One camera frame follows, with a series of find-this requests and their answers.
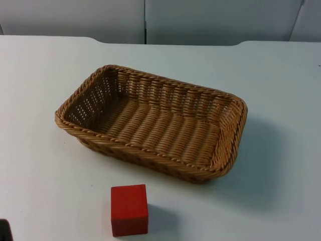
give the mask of red cube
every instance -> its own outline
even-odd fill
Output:
[[[114,237],[148,233],[144,184],[111,188],[111,227]]]

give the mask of wicker basket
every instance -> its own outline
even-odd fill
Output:
[[[56,111],[85,146],[190,182],[235,162],[247,106],[232,94],[107,65]]]

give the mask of gray wall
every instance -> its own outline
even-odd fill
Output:
[[[321,0],[303,2],[290,40],[321,42]]]
[[[0,0],[8,35],[87,36],[144,43],[144,0]]]
[[[147,43],[288,41],[301,0],[146,0]]]

